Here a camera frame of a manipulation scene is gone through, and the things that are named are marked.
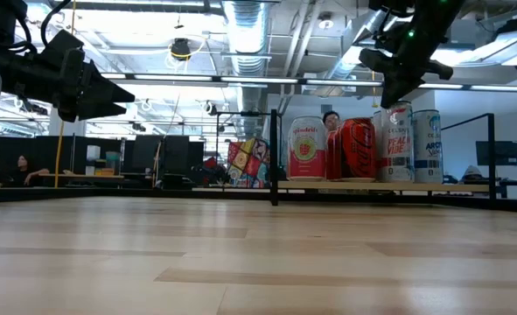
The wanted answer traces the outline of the long ceiling light strip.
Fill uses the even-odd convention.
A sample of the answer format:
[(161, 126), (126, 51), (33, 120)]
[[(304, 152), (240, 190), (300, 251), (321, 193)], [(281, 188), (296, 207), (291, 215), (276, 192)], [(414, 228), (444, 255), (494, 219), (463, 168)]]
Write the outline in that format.
[[(140, 81), (150, 82), (189, 82), (189, 83), (241, 83), (257, 85), (311, 85), (334, 87), (382, 88), (383, 82), (376, 80), (326, 80), (306, 78), (275, 78), (275, 77), (243, 77), (219, 75), (188, 75), (188, 74), (135, 74), (135, 73), (103, 73), (102, 76), (113, 82), (132, 84)], [(517, 93), (517, 86), (509, 85), (469, 85), (458, 83), (423, 83), (420, 89), (462, 90), (471, 92), (501, 92)]]

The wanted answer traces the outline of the wooden desk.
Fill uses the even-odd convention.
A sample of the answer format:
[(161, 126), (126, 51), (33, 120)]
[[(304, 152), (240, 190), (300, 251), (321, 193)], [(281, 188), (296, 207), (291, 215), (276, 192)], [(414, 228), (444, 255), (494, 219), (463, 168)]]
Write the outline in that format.
[(44, 178), (56, 178), (59, 179), (124, 179), (122, 175), (110, 175), (110, 176), (98, 176), (98, 175), (85, 175), (85, 174), (39, 174), (40, 177)]

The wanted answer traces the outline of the thin black shelf side frame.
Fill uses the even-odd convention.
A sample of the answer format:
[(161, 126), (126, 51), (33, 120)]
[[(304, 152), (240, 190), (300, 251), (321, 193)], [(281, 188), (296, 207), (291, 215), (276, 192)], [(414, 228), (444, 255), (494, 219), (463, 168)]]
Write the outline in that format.
[(492, 113), (485, 113), (483, 115), (474, 116), (470, 119), (443, 127), (443, 130), (456, 128), (483, 118), (485, 118), (487, 122), (489, 200), (494, 202), (497, 199), (495, 115)]
[(277, 111), (273, 108), (270, 111), (270, 203), (272, 206), (278, 205), (278, 144), (277, 144)]

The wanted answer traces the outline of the silver ventilation duct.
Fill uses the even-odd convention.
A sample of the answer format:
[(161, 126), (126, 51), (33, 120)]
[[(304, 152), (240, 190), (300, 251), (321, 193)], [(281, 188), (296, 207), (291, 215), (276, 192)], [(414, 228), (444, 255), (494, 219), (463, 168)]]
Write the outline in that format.
[[(243, 77), (263, 77), (267, 52), (269, 5), (257, 1), (222, 1), (227, 18), (227, 36), (233, 72)], [(237, 105), (239, 111), (265, 112), (265, 95), (259, 87), (239, 87)], [(264, 116), (239, 116), (237, 134), (241, 137), (259, 137), (262, 134)]]

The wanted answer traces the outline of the black room partition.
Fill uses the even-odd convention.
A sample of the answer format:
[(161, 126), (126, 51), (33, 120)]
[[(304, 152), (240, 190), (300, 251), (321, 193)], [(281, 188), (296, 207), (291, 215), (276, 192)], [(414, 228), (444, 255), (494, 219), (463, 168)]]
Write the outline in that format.
[[(87, 147), (97, 145), (101, 148), (100, 158), (105, 158), (107, 151), (121, 152), (121, 142), (84, 136), (63, 136), (59, 174), (85, 174)], [(58, 146), (56, 136), (38, 136), (34, 138), (0, 137), (0, 173), (17, 168), (17, 159), (26, 155), (38, 168), (46, 168), (55, 174), (55, 158)], [(34, 187), (53, 187), (54, 178), (42, 178), (42, 183)], [(60, 187), (94, 186), (118, 187), (124, 179), (77, 179), (59, 178)]]
[(137, 136), (131, 166), (149, 175), (154, 189), (192, 190), (190, 144), (188, 136)]

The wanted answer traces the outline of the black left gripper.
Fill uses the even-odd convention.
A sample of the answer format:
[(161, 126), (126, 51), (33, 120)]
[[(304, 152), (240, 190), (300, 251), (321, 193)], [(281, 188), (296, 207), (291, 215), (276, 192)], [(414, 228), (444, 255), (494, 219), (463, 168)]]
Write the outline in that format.
[(59, 117), (63, 121), (74, 122), (77, 116), (83, 121), (125, 114), (126, 108), (115, 102), (133, 102), (135, 96), (103, 77), (93, 61), (84, 64), (83, 78), (87, 80), (85, 94), (90, 101), (110, 103), (88, 104), (77, 114), (79, 83), (85, 57), (82, 46), (80, 40), (61, 30), (40, 54), (45, 65), (57, 74), (51, 101)]

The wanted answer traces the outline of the person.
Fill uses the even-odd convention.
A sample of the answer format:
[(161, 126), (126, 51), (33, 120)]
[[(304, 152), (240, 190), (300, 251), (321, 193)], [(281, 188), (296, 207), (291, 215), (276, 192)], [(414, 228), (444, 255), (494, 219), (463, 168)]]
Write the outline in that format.
[(42, 183), (40, 176), (49, 172), (46, 168), (38, 168), (26, 155), (20, 155), (16, 169), (0, 173), (0, 187), (39, 186)]
[(463, 185), (483, 185), (487, 181), (488, 178), (482, 175), (477, 166), (469, 165), (459, 180), (459, 183)]
[(336, 130), (340, 125), (340, 117), (336, 111), (327, 111), (323, 115), (323, 124), (328, 131)]

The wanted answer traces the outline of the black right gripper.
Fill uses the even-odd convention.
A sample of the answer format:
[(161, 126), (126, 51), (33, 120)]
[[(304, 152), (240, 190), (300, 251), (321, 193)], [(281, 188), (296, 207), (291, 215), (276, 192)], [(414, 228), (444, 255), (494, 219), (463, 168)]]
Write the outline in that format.
[(441, 80), (451, 78), (452, 68), (431, 56), (448, 42), (446, 32), (458, 13), (458, 8), (415, 8), (409, 23), (382, 32), (374, 49), (360, 52), (363, 65), (384, 74), (382, 108), (389, 109), (416, 89), (426, 73), (437, 74)]

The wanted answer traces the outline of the colourful patchwork bag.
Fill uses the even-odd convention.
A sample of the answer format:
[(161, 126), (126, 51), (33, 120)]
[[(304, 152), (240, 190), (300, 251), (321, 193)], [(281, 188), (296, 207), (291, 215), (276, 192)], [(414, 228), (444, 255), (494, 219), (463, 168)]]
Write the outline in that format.
[(261, 138), (232, 142), (228, 147), (227, 175), (231, 186), (270, 188), (270, 148)]

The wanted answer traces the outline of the white storage box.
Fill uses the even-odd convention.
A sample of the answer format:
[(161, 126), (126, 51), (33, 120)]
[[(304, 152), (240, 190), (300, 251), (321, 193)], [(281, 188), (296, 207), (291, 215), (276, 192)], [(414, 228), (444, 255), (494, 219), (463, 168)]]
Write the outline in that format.
[(95, 175), (96, 161), (100, 158), (101, 148), (97, 145), (87, 147), (85, 174)]

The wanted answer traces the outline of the black computer monitor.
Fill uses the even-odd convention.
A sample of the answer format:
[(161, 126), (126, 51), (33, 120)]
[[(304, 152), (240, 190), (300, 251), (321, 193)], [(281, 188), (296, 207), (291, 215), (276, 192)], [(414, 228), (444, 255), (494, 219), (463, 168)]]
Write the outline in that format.
[[(489, 165), (489, 142), (477, 141), (475, 144), (478, 165)], [(497, 166), (517, 166), (517, 141), (496, 141), (494, 149)]]

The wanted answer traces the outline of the yellow pole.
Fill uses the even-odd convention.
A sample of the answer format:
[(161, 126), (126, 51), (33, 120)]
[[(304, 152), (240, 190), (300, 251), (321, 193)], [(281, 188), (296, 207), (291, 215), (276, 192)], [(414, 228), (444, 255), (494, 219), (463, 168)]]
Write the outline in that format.
[[(72, 21), (71, 21), (71, 29), (70, 33), (71, 35), (74, 35), (75, 31), (75, 11), (76, 11), (76, 0), (72, 1)], [(57, 146), (57, 152), (56, 152), (56, 158), (55, 158), (55, 175), (54, 175), (54, 188), (59, 188), (59, 164), (60, 164), (60, 157), (62, 152), (62, 143), (63, 143), (63, 133), (65, 129), (65, 122), (60, 119), (60, 125), (59, 125), (59, 137), (58, 137), (58, 146)]]

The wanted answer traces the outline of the wooden shelf board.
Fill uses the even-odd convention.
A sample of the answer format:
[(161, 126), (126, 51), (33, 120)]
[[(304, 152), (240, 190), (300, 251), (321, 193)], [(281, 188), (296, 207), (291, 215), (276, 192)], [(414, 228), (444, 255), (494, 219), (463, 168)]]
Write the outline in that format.
[(305, 182), (279, 181), (280, 189), (349, 189), (349, 190), (389, 190), (389, 191), (432, 191), (488, 193), (488, 185), (445, 185), (436, 183), (377, 183), (377, 182)]

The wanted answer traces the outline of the white magenta Spindrift can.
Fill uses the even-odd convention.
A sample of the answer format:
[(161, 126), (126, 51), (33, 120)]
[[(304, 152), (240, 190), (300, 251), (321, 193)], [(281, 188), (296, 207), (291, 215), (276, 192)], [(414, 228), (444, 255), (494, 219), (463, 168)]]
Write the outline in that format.
[(325, 179), (326, 129), (318, 116), (299, 116), (290, 125), (288, 171), (291, 181)]

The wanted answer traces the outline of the red Coca-Cola can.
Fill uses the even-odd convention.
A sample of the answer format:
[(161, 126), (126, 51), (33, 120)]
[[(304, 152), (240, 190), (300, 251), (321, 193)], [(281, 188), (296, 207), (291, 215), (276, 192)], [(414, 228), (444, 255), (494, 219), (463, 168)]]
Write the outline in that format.
[(369, 117), (344, 120), (339, 129), (341, 138), (341, 177), (374, 179), (374, 126)]

